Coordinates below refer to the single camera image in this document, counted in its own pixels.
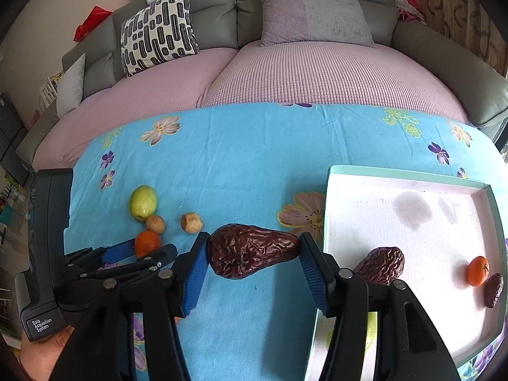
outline black and white patterned pillow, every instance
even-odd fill
[[[126,76],[199,52],[189,5],[189,0],[157,0],[122,24],[121,53]]]

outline sofa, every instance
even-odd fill
[[[85,78],[108,75],[111,83],[61,119],[50,105],[20,144],[19,156],[34,170],[72,167],[93,138],[115,127],[227,103],[397,107],[472,124],[493,141],[506,125],[506,79],[424,24],[398,20],[394,0],[359,0],[376,50],[329,42],[261,47],[260,0],[190,1],[198,55],[126,78],[121,25],[147,6],[146,0],[133,0],[62,58],[67,70],[86,53]],[[98,67],[108,54],[110,61]]]

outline sofa armrest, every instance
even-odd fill
[[[19,144],[16,149],[18,156],[31,165],[34,161],[37,148],[59,120],[57,115],[57,100],[55,99]]]
[[[392,47],[447,85],[475,126],[490,126],[508,117],[508,81],[461,45],[417,20],[399,20]]]

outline blue tablecloth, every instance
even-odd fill
[[[467,176],[492,186],[508,219],[505,164],[473,127],[364,105],[231,104],[140,120],[93,140],[74,168],[65,250],[135,237],[143,225],[129,215],[128,200],[142,184],[157,191],[163,243],[179,252],[195,238],[180,228],[185,212],[199,213],[210,233],[237,222],[322,239],[334,164]],[[197,308],[178,323],[192,379],[303,379],[314,314],[298,261],[240,281],[209,269]],[[136,329],[143,379],[138,320]]]

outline white tray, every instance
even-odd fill
[[[406,281],[432,319],[457,367],[500,334],[506,290],[493,309],[465,271],[485,256],[506,282],[506,250],[489,185],[407,170],[332,166],[324,215],[324,252],[354,267],[380,246],[398,246]],[[305,381],[319,379],[335,319],[319,311]],[[366,352],[362,381],[372,380],[376,344]]]

